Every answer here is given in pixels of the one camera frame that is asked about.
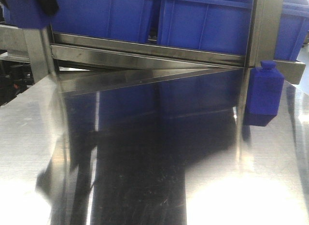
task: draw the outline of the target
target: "metal frame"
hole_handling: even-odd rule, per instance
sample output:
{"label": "metal frame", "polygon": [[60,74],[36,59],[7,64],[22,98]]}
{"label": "metal frame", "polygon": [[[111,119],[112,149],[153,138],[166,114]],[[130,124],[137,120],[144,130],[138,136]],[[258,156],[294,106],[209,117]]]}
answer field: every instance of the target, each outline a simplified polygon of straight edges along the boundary
{"label": "metal frame", "polygon": [[[282,2],[254,0],[246,56],[52,33],[51,28],[29,30],[0,25],[0,49],[8,50],[0,59],[30,62],[35,82],[48,73],[55,74],[57,60],[64,67],[121,70],[252,68],[263,59],[274,59]],[[276,61],[288,81],[299,83],[304,63]]]}

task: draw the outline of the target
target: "blue plastic block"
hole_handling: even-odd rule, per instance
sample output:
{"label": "blue plastic block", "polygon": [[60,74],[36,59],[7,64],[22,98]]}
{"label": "blue plastic block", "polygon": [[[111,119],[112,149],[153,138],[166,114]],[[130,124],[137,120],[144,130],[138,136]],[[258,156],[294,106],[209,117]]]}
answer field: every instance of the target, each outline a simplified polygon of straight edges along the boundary
{"label": "blue plastic block", "polygon": [[51,22],[51,17],[47,16],[37,0],[6,0],[10,15],[4,9],[4,17],[8,24],[13,24],[19,28],[44,28]]}
{"label": "blue plastic block", "polygon": [[57,32],[132,42],[148,40],[154,0],[57,0]]}
{"label": "blue plastic block", "polygon": [[252,4],[161,0],[158,44],[245,55]]}
{"label": "blue plastic block", "polygon": [[309,30],[309,6],[285,3],[282,9],[275,59],[296,61]]}
{"label": "blue plastic block", "polygon": [[284,76],[274,61],[262,61],[261,65],[251,70],[246,107],[252,114],[277,115]]}

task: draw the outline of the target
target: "metal edge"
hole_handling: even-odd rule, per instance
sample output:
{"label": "metal edge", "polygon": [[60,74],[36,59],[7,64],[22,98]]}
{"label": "metal edge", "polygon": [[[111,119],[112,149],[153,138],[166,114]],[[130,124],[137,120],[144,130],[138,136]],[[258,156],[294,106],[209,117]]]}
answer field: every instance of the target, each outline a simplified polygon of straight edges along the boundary
{"label": "metal edge", "polygon": [[0,49],[27,52],[23,30],[14,26],[0,25]]}
{"label": "metal edge", "polygon": [[91,38],[63,33],[54,33],[54,38],[55,42],[58,44],[100,48],[106,50],[177,58],[191,61],[201,61],[213,64],[243,67],[245,61],[245,57],[239,55],[221,54],[201,50],[181,49],[176,47],[166,47],[152,44],[139,44],[133,42]]}
{"label": "metal edge", "polygon": [[231,66],[201,62],[184,62],[171,58],[158,58],[146,55],[129,54],[103,49],[85,48],[70,45],[52,44],[53,58],[87,65],[117,67],[127,69],[192,69],[228,68]]}
{"label": "metal edge", "polygon": [[0,55],[0,60],[3,60],[3,61],[10,61],[10,62],[24,62],[24,63],[30,63],[29,58],[10,56],[10,55],[8,54],[8,52],[1,54],[1,55]]}
{"label": "metal edge", "polygon": [[291,62],[283,60],[274,60],[277,63],[277,69],[284,75],[285,79],[291,84],[299,84],[303,76],[306,64],[303,62]]}
{"label": "metal edge", "polygon": [[222,73],[242,68],[179,69],[179,70],[123,70],[113,73],[61,74],[59,84],[62,93],[69,95],[88,94],[129,86],[157,83],[161,81]]}

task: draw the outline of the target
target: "stainless steel bar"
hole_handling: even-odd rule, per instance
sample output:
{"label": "stainless steel bar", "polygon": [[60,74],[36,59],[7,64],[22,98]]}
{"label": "stainless steel bar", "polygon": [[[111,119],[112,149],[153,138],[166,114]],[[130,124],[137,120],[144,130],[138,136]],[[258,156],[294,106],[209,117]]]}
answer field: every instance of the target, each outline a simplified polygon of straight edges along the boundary
{"label": "stainless steel bar", "polygon": [[201,62],[184,62],[171,58],[158,58],[146,55],[134,55],[102,49],[52,44],[54,59],[78,62],[87,65],[100,65],[127,69],[189,69],[229,67]]}
{"label": "stainless steel bar", "polygon": [[68,73],[59,76],[62,92],[80,95],[91,92],[118,89],[128,86],[152,84],[166,80],[187,78],[206,74],[236,71],[239,68],[173,69],[173,70],[123,70],[111,73],[92,71]]}
{"label": "stainless steel bar", "polygon": [[283,0],[254,0],[245,67],[273,60]]}
{"label": "stainless steel bar", "polygon": [[0,50],[27,52],[27,45],[22,29],[0,25]]}
{"label": "stainless steel bar", "polygon": [[0,60],[10,61],[10,62],[25,62],[25,63],[30,62],[29,58],[27,57],[12,56],[8,52],[1,54]]}
{"label": "stainless steel bar", "polygon": [[215,52],[188,50],[151,44],[138,44],[132,42],[90,38],[71,34],[54,33],[54,37],[55,42],[58,44],[100,48],[150,56],[170,57],[183,60],[208,62],[213,64],[243,67],[245,60],[244,56],[239,55],[220,54]]}
{"label": "stainless steel bar", "polygon": [[24,29],[34,82],[38,82],[49,73],[55,73],[54,60],[50,50],[48,28]]}

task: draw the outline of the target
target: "blue object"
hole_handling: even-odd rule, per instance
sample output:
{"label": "blue object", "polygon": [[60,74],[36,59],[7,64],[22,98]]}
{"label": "blue object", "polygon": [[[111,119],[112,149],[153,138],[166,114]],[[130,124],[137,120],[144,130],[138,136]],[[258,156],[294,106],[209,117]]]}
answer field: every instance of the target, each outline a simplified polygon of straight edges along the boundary
{"label": "blue object", "polygon": [[2,11],[3,11],[3,18],[5,20],[5,23],[8,25],[15,25],[15,22],[13,21],[12,17],[11,17],[11,13],[9,11],[9,9],[7,7],[5,7],[4,5],[2,6]]}
{"label": "blue object", "polygon": [[102,91],[99,96],[99,128],[156,112],[154,84]]}
{"label": "blue object", "polygon": [[154,1],[154,9],[153,9],[153,18],[152,18],[152,22],[151,22],[151,28],[158,29],[158,27],[159,27],[160,5],[161,5],[161,0],[155,0]]}
{"label": "blue object", "polygon": [[276,115],[261,115],[261,114],[251,114],[248,109],[245,110],[243,124],[247,126],[260,126],[266,127]]}
{"label": "blue object", "polygon": [[296,61],[309,30],[309,6],[285,3],[282,9],[275,59]]}
{"label": "blue object", "polygon": [[158,44],[245,55],[252,4],[161,0]]}
{"label": "blue object", "polygon": [[261,61],[261,66],[251,70],[246,107],[252,114],[277,115],[284,76],[274,61]]}
{"label": "blue object", "polygon": [[154,0],[57,0],[54,31],[132,42],[148,40]]}
{"label": "blue object", "polygon": [[4,8],[4,18],[8,24],[14,23],[19,28],[42,29],[51,22],[52,18],[43,12],[37,0],[6,0],[6,2],[10,12]]}
{"label": "blue object", "polygon": [[231,109],[237,104],[242,70],[195,76],[159,83],[163,117],[186,117]]}

